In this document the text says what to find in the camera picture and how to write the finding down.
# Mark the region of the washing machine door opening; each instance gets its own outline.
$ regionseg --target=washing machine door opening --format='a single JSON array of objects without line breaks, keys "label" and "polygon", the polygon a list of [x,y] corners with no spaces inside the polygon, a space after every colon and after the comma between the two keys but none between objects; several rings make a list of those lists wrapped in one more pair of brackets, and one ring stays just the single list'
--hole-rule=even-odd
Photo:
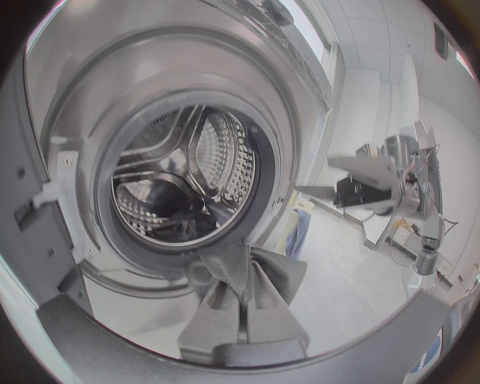
[{"label": "washing machine door opening", "polygon": [[112,175],[117,216],[146,242],[198,245],[244,209],[257,174],[252,141],[233,113],[207,105],[159,116],[122,152]]}]

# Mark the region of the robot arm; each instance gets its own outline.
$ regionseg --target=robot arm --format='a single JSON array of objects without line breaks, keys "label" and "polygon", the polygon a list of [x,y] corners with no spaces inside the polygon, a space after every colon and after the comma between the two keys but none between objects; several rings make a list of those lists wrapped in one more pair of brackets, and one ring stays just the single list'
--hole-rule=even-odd
[{"label": "robot arm", "polygon": [[337,207],[361,206],[381,216],[404,216],[424,222],[421,250],[412,268],[402,276],[410,296],[435,286],[435,264],[444,236],[442,188],[436,141],[431,125],[422,121],[402,128],[381,148],[366,144],[355,157],[333,157],[328,165],[349,172],[333,187],[296,189]]}]

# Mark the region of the cable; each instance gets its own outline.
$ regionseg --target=cable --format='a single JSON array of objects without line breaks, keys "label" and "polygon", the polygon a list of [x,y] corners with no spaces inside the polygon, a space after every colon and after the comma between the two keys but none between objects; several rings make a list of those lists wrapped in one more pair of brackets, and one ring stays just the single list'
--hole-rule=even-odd
[{"label": "cable", "polygon": [[395,232],[393,233],[393,236],[390,238],[390,245],[389,245],[389,248],[390,248],[390,257],[392,258],[392,260],[394,261],[395,264],[398,264],[399,266],[402,266],[402,267],[408,267],[408,265],[403,265],[403,264],[400,264],[399,262],[397,262],[394,258],[393,258],[393,255],[392,255],[392,243],[393,243],[393,238],[396,234],[396,232],[398,231],[398,228],[400,227],[400,224],[402,223],[402,221],[405,220],[405,217],[402,217],[402,219],[400,220],[400,222],[398,223],[398,226],[395,228]]},{"label": "cable", "polygon": [[447,233],[450,232],[451,229],[458,224],[458,221],[455,221],[455,222],[454,222],[454,221],[450,221],[450,220],[447,220],[445,217],[444,217],[444,220],[445,220],[447,223],[452,224],[452,226],[448,229],[448,231],[445,232],[445,234],[444,234],[444,238],[445,238],[445,236],[447,235]]},{"label": "cable", "polygon": [[438,151],[440,150],[440,143],[438,143],[435,147],[433,147],[428,153],[427,153],[427,158],[425,159],[425,162],[422,164],[422,166],[420,167],[419,169],[419,174],[421,172],[421,170],[423,169],[423,167],[425,166],[425,164],[427,164],[428,162],[428,158],[430,157],[430,155],[432,154],[433,150],[437,148],[437,150],[435,151],[435,153],[437,154]]}]

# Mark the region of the screw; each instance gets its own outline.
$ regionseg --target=screw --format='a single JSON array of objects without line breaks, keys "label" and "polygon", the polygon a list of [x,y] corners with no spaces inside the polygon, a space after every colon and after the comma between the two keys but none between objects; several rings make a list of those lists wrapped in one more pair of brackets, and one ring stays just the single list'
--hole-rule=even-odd
[{"label": "screw", "polygon": [[66,156],[63,160],[63,163],[65,164],[65,166],[67,168],[70,168],[72,166],[72,162],[73,162],[73,160],[72,160],[72,157],[70,155]]}]

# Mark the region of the blue cloth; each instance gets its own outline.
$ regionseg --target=blue cloth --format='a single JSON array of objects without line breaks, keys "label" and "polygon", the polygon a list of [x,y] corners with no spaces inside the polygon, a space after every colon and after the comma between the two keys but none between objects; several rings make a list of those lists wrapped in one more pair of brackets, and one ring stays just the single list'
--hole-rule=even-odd
[{"label": "blue cloth", "polygon": [[310,219],[312,215],[301,209],[295,209],[295,212],[299,214],[299,220],[297,226],[287,237],[287,243],[285,244],[285,254],[290,259],[298,260],[300,252],[303,247],[303,243],[307,238],[308,227],[310,225]]}]

